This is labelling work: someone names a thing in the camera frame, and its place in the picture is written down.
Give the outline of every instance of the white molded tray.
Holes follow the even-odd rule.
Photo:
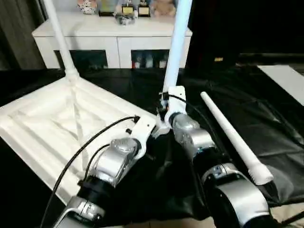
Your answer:
[[[155,117],[82,78],[73,89],[62,78],[1,107],[0,136],[52,189],[67,161],[91,136],[120,118],[143,114]],[[77,194],[90,156],[132,126],[125,121],[111,128],[74,161],[57,191],[65,204]]]

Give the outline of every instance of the black tablecloth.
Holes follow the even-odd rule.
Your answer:
[[[158,92],[162,89],[161,69],[107,69],[83,72],[81,76],[151,113],[156,112]],[[0,106],[64,76],[62,70],[0,72]],[[304,109],[263,72],[254,67],[200,73],[180,72],[179,85],[185,86],[187,100],[201,109],[219,135],[217,142],[229,153],[237,167],[247,175],[235,152],[200,98],[207,91],[224,115],[266,164],[275,179],[261,186],[270,206],[304,201]],[[193,110],[190,116],[207,127]],[[8,213],[14,224],[38,224],[50,191],[39,178],[1,140],[4,154],[5,194],[8,211],[25,207],[21,219]],[[55,200],[51,222],[63,205]],[[126,224],[150,219],[204,219],[208,212],[201,189],[184,151],[171,134],[148,141],[148,150],[117,188],[107,225]]]

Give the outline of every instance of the white pole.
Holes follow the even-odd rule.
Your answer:
[[[163,84],[163,92],[167,92],[168,87],[175,86],[177,82],[191,5],[192,0],[178,1],[166,76]]]
[[[74,66],[71,54],[67,48],[67,43],[65,37],[62,33],[61,26],[59,24],[59,20],[56,14],[56,10],[52,0],[44,0],[44,4],[47,10],[48,17],[53,26],[53,30],[55,32],[56,40],[59,44],[60,54],[65,65],[66,76],[70,81],[75,81],[79,77],[79,73]]]
[[[231,123],[223,115],[220,109],[215,105],[206,92],[202,92],[200,96],[216,118],[217,122],[233,144],[239,156],[248,168],[248,172],[256,185],[263,185],[273,180],[273,175],[269,169],[260,162],[250,147],[234,129]]]

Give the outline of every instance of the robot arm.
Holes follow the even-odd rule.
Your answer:
[[[175,96],[184,95],[183,88],[178,87],[169,88],[169,94],[171,91]],[[186,114],[185,104],[172,97],[166,110],[164,120],[201,180],[204,201],[215,225],[218,228],[278,227],[260,190],[219,151],[211,135]]]
[[[154,126],[153,118],[142,116],[129,131],[129,137],[111,141],[88,177],[78,183],[78,194],[68,202],[54,228],[86,228],[101,223],[115,187],[144,156],[146,141]]]

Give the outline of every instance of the stuffed toy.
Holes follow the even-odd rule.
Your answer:
[[[151,9],[156,17],[159,16],[175,16],[176,8],[173,0],[154,0]]]
[[[84,14],[95,14],[97,2],[96,0],[77,0],[77,6]]]

